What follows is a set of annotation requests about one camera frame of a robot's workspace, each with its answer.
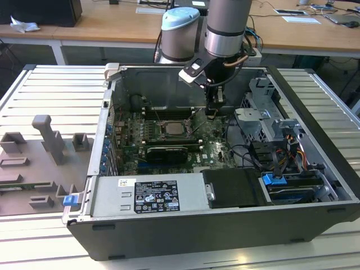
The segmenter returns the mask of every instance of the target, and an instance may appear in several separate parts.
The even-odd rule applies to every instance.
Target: blue drive latch
[[[264,176],[262,176],[262,178],[263,178],[263,181],[266,186],[267,185],[286,185],[287,184],[284,176],[281,178],[275,178],[272,173],[267,173]]]

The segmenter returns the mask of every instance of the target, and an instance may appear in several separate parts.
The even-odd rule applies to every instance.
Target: power supply label
[[[136,182],[134,199],[137,214],[180,211],[176,181]]]

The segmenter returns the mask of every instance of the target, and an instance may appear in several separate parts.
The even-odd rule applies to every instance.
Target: desk leg
[[[354,115],[359,115],[360,114],[360,100],[358,100],[358,102],[356,102],[356,104],[354,105],[354,107],[351,109],[351,111],[353,112]]]
[[[102,60],[102,61],[107,60],[107,58],[106,58],[106,53],[105,53],[105,48],[104,48],[104,47],[100,47],[100,56],[101,56],[101,60]]]
[[[68,60],[66,59],[66,55],[62,51],[61,42],[59,40],[54,40],[51,42],[51,48],[54,53],[56,63],[58,65],[68,65]]]

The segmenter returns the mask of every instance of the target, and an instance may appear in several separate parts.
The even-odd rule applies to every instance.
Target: aluminum profile table
[[[0,102],[0,131],[21,126],[27,140],[38,138],[28,128],[33,115],[51,111],[53,124],[58,125],[64,136],[78,130],[84,132],[85,126],[89,135],[94,136],[98,100],[106,89],[103,71],[103,66],[37,66],[32,71],[23,71]],[[343,154],[349,154],[349,162],[359,161],[358,151],[351,154],[348,148],[350,142],[360,147],[358,120],[347,116],[349,109],[316,75],[304,70],[280,72]],[[337,224],[313,241],[300,244],[95,262],[60,217],[61,213],[42,214],[38,218],[28,215],[15,220],[0,217],[0,269],[48,270],[70,266],[116,270],[360,269],[360,219]]]
[[[360,120],[316,75],[302,69],[279,69],[281,75],[325,131],[348,163],[360,176]],[[284,100],[280,100],[290,118],[295,118]]]

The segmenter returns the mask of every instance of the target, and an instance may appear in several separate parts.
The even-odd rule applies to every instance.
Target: motherboard
[[[226,116],[211,120],[202,109],[120,111],[114,140],[120,175],[198,173],[234,168]]]

